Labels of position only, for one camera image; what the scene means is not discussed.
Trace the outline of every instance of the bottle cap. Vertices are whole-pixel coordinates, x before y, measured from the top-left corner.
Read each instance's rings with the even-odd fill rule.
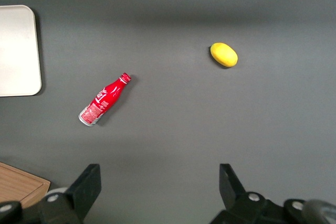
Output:
[[[128,74],[126,74],[126,73],[123,73],[123,74],[120,76],[120,78],[121,78],[123,81],[125,81],[126,83],[129,83],[129,82],[132,80],[132,78],[131,78]]]

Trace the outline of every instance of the yellow lemon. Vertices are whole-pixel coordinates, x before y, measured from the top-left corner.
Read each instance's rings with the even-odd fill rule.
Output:
[[[238,61],[236,52],[227,44],[221,42],[214,43],[210,47],[210,52],[215,60],[228,68],[233,67]]]

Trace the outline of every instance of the white tray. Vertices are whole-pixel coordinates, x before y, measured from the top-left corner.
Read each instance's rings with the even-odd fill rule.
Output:
[[[24,5],[0,6],[0,97],[41,89],[35,16]]]

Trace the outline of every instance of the coca-cola bottle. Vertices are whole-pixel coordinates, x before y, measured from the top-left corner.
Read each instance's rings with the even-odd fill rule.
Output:
[[[106,86],[100,91],[93,101],[79,114],[79,120],[87,125],[93,126],[118,100],[121,91],[130,82],[131,77],[123,73],[118,80]]]

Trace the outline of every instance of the gray table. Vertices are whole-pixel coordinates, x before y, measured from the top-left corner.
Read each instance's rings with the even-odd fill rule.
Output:
[[[99,163],[86,223],[209,223],[220,163],[277,204],[335,204],[335,0],[0,0],[38,17],[43,88],[0,98],[0,162],[68,186]],[[212,43],[236,50],[224,69]],[[133,76],[94,127],[78,113]]]

